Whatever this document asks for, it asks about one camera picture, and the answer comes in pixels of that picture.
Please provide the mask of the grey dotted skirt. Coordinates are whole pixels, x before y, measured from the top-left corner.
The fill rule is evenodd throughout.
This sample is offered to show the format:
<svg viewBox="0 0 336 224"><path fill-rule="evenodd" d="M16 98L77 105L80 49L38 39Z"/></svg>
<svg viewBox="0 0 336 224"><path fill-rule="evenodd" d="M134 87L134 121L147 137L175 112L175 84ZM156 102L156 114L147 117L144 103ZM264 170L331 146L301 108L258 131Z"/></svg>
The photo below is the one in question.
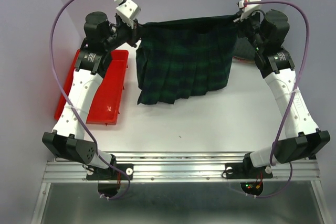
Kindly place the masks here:
<svg viewBox="0 0 336 224"><path fill-rule="evenodd" d="M234 48L233 56L240 59L254 61L255 52L255 48L249 43L246 38L238 38Z"/></svg>

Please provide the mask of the green plaid skirt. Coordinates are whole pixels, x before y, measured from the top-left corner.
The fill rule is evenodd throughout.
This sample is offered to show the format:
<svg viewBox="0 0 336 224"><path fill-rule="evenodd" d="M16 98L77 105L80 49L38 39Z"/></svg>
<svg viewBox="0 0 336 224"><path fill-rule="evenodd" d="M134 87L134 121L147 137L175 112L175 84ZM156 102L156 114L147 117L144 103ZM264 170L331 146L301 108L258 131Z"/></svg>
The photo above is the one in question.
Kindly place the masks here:
<svg viewBox="0 0 336 224"><path fill-rule="evenodd" d="M233 15L150 22L141 26L138 104L174 104L228 84L238 38Z"/></svg>

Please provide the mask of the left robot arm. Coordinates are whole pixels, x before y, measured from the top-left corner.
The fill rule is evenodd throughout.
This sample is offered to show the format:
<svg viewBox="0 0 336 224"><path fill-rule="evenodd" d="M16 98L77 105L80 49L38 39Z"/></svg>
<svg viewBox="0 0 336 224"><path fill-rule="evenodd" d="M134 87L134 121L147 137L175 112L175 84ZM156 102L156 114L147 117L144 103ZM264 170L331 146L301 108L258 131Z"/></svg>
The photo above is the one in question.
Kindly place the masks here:
<svg viewBox="0 0 336 224"><path fill-rule="evenodd" d="M106 179L117 172L115 157L98 149L95 140L86 141L86 121L96 92L112 62L112 51L130 46L140 39L138 20L116 14L116 23L109 22L103 12L86 16L85 38L78 50L69 93L63 93L66 103L51 132L43 134L42 142L56 156L99 168Z"/></svg>

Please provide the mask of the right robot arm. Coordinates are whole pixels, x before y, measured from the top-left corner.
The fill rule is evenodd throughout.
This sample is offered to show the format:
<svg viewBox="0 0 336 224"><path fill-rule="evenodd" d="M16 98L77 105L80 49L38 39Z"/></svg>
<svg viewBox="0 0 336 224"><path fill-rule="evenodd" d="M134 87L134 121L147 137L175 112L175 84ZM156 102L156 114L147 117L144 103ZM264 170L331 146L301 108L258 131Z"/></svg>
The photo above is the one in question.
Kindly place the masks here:
<svg viewBox="0 0 336 224"><path fill-rule="evenodd" d="M282 45L290 27L288 17L277 10L264 15L254 11L235 22L239 36L255 50L255 64L272 91L282 116L280 131L286 136L269 148L248 154L249 160L241 165L243 174L253 177L262 166L314 157L330 141L330 134L320 130L297 87L295 64Z"/></svg>

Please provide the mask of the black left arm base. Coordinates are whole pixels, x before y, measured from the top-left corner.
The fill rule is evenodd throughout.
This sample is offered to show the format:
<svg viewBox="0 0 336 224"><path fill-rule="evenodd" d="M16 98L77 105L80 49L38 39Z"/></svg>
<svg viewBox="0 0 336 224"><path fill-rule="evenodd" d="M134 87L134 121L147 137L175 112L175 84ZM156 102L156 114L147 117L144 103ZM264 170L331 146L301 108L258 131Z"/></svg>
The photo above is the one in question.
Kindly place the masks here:
<svg viewBox="0 0 336 224"><path fill-rule="evenodd" d="M134 172L134 166L131 163L121 163L117 164L117 169L121 170L123 173L119 173L118 171L115 171L111 168L108 169L102 169L97 168L93 166L87 166L83 165L85 168L87 174L86 174L86 180L88 181L99 181L99 180L127 180L126 175L128 175L129 179L133 179L133 172Z"/></svg>

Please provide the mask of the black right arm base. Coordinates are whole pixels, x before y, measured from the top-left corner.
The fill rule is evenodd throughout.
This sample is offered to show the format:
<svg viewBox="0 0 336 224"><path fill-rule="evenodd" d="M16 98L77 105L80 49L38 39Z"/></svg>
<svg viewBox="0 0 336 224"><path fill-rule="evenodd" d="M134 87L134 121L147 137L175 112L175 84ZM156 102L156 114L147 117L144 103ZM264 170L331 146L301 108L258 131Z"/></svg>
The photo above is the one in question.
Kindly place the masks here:
<svg viewBox="0 0 336 224"><path fill-rule="evenodd" d="M255 168L252 165L244 163L226 163L221 176L226 179L256 179L273 178L272 172L266 172L266 166Z"/></svg>

